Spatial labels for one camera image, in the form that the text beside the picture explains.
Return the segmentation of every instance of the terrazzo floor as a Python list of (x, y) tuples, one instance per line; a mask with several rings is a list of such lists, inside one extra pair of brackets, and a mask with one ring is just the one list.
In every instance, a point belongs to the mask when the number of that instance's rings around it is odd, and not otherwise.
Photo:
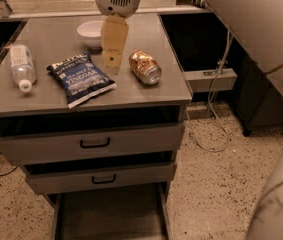
[[(177, 171), (167, 208), (174, 240), (244, 239), (254, 205), (269, 173), (283, 152), (283, 130), (242, 135), (241, 124), (226, 103), (216, 111), (226, 135), (205, 106), (190, 106), (189, 120), (177, 156)], [(0, 173), (12, 169), (0, 156)], [(0, 177), (0, 240), (50, 239), (53, 208), (36, 196), (17, 169)]]

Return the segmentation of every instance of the gray countertop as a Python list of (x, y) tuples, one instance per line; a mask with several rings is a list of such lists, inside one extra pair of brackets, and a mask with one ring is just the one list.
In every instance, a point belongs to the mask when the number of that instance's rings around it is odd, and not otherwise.
[[(30, 94), (22, 93), (12, 81), (8, 54), (0, 65), (0, 117), (190, 102), (189, 88), (158, 15), (144, 13), (127, 19), (129, 34), (117, 74), (115, 70), (111, 72), (112, 69), (103, 66), (100, 52), (92, 54), (94, 64), (117, 83), (117, 89), (68, 109), (65, 91), (48, 74), (46, 67), (86, 51), (86, 45), (77, 34), (77, 27), (86, 21), (103, 19), (104, 16), (29, 19), (16, 43), (29, 47), (37, 82)], [(128, 57), (136, 49), (151, 54), (161, 66), (163, 73), (158, 84), (145, 86), (131, 72)]]

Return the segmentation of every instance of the cabinet handle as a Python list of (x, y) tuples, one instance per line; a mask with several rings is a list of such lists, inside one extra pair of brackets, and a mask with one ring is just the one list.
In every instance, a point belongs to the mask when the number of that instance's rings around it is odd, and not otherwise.
[(92, 183), (93, 184), (108, 184), (108, 183), (113, 183), (115, 182), (117, 178), (117, 175), (116, 174), (113, 174), (113, 178), (111, 180), (104, 180), (104, 181), (96, 181), (94, 176), (92, 176)]
[(107, 138), (106, 142), (104, 144), (97, 144), (97, 145), (84, 145), (84, 141), (80, 140), (80, 147), (83, 149), (89, 149), (89, 148), (104, 148), (106, 146), (109, 146), (110, 144), (110, 138)]

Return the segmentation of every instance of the white bowl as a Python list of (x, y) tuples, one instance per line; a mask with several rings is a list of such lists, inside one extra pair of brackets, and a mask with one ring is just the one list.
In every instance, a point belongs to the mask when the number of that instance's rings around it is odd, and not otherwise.
[(103, 21), (88, 21), (81, 24), (77, 31), (91, 49), (101, 49), (101, 28)]

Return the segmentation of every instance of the blue snack bag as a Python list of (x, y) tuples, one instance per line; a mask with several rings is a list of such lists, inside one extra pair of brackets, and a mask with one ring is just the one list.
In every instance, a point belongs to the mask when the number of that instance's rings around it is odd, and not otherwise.
[(117, 87), (112, 79), (92, 63), (89, 51), (51, 64), (47, 70), (62, 83), (69, 108)]

